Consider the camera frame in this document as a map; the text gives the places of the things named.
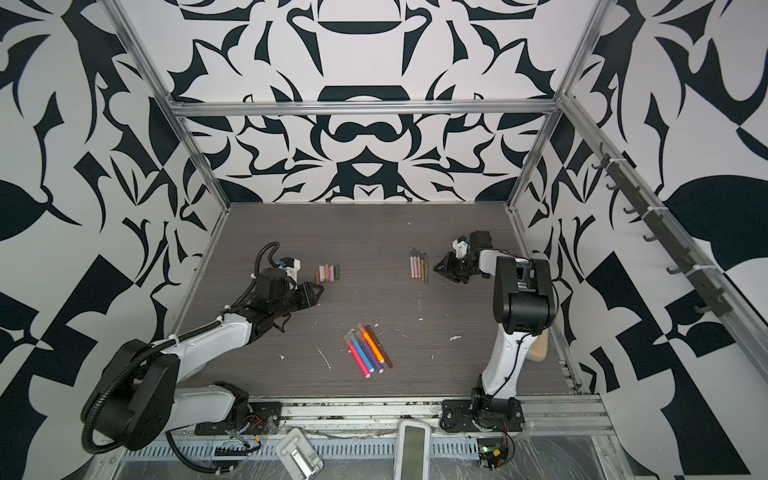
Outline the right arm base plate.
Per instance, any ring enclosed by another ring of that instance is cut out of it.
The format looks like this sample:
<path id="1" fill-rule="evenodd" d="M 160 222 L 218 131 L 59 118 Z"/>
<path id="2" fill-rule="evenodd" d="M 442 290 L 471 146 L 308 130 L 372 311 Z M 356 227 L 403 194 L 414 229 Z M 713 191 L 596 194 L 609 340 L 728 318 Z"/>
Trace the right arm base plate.
<path id="1" fill-rule="evenodd" d="M 439 427 L 445 432 L 499 431 L 518 433 L 525 417 L 517 399 L 481 405 L 473 400 L 443 400 Z"/>

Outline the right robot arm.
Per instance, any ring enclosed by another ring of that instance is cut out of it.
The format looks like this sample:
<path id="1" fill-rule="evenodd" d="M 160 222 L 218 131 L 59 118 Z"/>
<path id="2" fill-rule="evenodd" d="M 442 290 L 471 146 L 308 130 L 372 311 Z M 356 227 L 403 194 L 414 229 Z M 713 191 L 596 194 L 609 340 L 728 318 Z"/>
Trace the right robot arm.
<path id="1" fill-rule="evenodd" d="M 497 336 L 480 375 L 479 398 L 485 405 L 515 398 L 527 354 L 557 313 L 549 263 L 496 249 L 488 231 L 474 231 L 455 239 L 433 271 L 454 283 L 473 276 L 494 281 Z"/>

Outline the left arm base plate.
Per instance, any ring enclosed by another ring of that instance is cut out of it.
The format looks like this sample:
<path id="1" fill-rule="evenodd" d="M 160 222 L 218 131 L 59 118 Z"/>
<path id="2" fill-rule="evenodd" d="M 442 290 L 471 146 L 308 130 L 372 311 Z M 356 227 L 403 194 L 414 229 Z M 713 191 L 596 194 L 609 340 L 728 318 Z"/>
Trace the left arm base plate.
<path id="1" fill-rule="evenodd" d="M 224 435 L 234 431 L 241 435 L 262 434 L 279 424 L 281 402 L 240 402 L 236 403 L 224 420 L 197 424 L 197 436 Z"/>

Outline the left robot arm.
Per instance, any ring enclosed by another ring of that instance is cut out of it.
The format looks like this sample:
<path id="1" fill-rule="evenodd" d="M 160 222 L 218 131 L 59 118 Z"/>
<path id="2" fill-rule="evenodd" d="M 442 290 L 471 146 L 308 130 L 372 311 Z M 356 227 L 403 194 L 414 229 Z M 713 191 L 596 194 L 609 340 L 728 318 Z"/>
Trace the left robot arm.
<path id="1" fill-rule="evenodd" d="M 298 282 L 293 269 L 271 267 L 253 274 L 246 290 L 210 323 L 153 343 L 126 342 L 81 411 L 83 450 L 140 450 L 162 434 L 200 423 L 241 428 L 244 390 L 227 382 L 199 388 L 182 382 L 271 329 L 284 331 L 293 313 L 316 306 L 323 293 L 320 284 Z"/>

